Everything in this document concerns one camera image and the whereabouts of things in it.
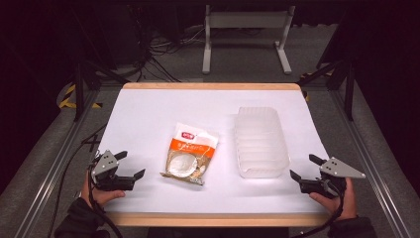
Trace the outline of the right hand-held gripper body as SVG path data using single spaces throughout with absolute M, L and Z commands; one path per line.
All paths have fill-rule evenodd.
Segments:
M 319 166 L 320 176 L 315 180 L 301 179 L 299 183 L 302 193 L 317 192 L 328 198 L 335 198 L 345 193 L 346 178 L 364 179 L 366 175 L 346 163 L 332 157 Z

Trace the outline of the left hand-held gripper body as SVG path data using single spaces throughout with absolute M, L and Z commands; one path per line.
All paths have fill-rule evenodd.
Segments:
M 132 190 L 134 188 L 135 181 L 133 177 L 119 177 L 116 175 L 119 161 L 116 160 L 114 154 L 109 150 L 97 158 L 90 176 L 99 190 Z

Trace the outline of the translucent plastic container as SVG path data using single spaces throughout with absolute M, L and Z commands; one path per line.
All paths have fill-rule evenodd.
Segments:
M 290 159 L 277 111 L 271 107 L 241 107 L 235 119 L 240 175 L 245 179 L 279 177 Z

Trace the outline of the orange and white snack packet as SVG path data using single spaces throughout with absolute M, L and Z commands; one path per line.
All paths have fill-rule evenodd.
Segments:
M 203 175 L 218 143 L 217 133 L 177 123 L 169 144 L 165 169 L 161 175 L 203 185 Z

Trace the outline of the person's left hand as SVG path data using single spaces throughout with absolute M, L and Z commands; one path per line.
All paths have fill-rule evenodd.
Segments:
M 107 202 L 122 198 L 126 196 L 126 193 L 122 190 L 113 190 L 113 191 L 103 191 L 98 190 L 97 188 L 89 188 L 89 173 L 86 173 L 85 180 L 81 189 L 80 197 L 88 204 L 89 207 L 92 207 L 92 204 L 89 199 L 89 195 L 92 195 L 93 199 L 103 207 Z

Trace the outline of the person's right hand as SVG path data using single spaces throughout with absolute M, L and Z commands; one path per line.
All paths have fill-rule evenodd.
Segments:
M 337 218 L 337 221 L 357 218 L 356 195 L 352 180 L 350 178 L 346 178 L 346 184 L 347 188 L 345 190 L 344 201 L 341 201 L 339 198 L 330 199 L 316 192 L 311 192 L 309 197 L 326 208 L 330 214 L 334 214 L 340 207 L 340 204 L 343 204 L 342 213 Z

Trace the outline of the white table cover sheet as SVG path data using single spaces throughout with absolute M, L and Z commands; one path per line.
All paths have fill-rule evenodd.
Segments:
M 298 90 L 120 91 L 100 151 L 127 152 L 117 173 L 145 173 L 125 197 L 111 201 L 111 212 L 143 213 L 321 213 L 323 207 L 301 193 L 289 174 L 242 178 L 237 165 L 234 120 L 242 107 L 271 107 L 280 118 L 290 167 L 314 179 L 319 169 L 308 159 L 327 156 L 310 111 Z M 201 185 L 164 178 L 166 154 L 177 124 L 219 135 L 219 144 Z

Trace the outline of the yellow and black floor tape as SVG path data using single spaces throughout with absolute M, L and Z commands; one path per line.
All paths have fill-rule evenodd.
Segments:
M 59 108 L 73 108 L 77 107 L 76 104 L 76 85 L 70 83 L 62 91 L 61 96 L 57 99 L 57 106 Z

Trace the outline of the black metal stand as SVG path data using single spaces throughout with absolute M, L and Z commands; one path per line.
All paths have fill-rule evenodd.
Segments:
M 343 82 L 345 86 L 345 99 L 344 99 L 344 111 L 347 118 L 353 121 L 353 97 L 354 97 L 354 86 L 355 86 L 355 74 L 353 68 L 352 59 L 340 59 L 328 63 L 320 69 L 301 77 L 297 84 L 303 86 L 316 78 L 326 75 L 331 72 L 331 76 L 326 83 L 329 90 L 338 90 Z
M 105 66 L 90 60 L 79 59 L 75 64 L 73 80 L 76 91 L 76 113 L 74 121 L 78 121 L 87 108 L 84 98 L 84 85 L 87 85 L 90 90 L 94 91 L 97 91 L 101 86 L 100 77 L 96 74 L 97 71 L 121 84 L 128 83 L 128 80 L 123 76 L 118 75 Z

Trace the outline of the person's dark clothing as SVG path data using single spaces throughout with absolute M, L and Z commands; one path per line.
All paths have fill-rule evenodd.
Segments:
M 152 227 L 147 238 L 289 238 L 289 231 L 281 227 Z

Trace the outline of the aluminium rail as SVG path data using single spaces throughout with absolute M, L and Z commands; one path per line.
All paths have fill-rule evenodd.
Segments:
M 340 93 L 338 91 L 330 91 L 329 94 L 331 95 L 333 102 L 338 108 L 341 118 L 344 120 L 344 124 L 346 125 L 351 138 L 356 145 L 360 157 L 360 163 L 365 170 L 367 179 L 372 186 L 375 196 L 378 199 L 382 211 L 384 212 L 384 215 L 390 224 L 395 237 L 413 238 L 411 232 L 403 221 L 393 198 L 391 197 L 391 193 L 387 184 L 384 182 L 376 166 L 374 165 L 373 160 L 368 152 L 368 148 L 365 145 L 356 124 L 348 118 L 344 109 L 345 103 Z
M 97 94 L 97 91 L 86 92 L 82 102 L 85 109 L 77 120 L 74 120 L 76 110 L 62 109 L 19 169 L 16 188 L 20 190 L 20 201 L 17 205 L 23 217 L 18 219 L 18 229 L 11 238 L 30 237 L 70 159 Z

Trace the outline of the white metal stand frame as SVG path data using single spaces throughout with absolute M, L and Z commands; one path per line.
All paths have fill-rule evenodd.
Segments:
M 211 30 L 212 29 L 280 29 L 281 37 L 274 42 L 281 67 L 285 74 L 291 74 L 292 69 L 284 50 L 286 39 L 294 17 L 295 7 L 274 12 L 217 12 L 207 5 L 205 10 L 205 47 L 202 72 L 208 74 L 211 70 Z

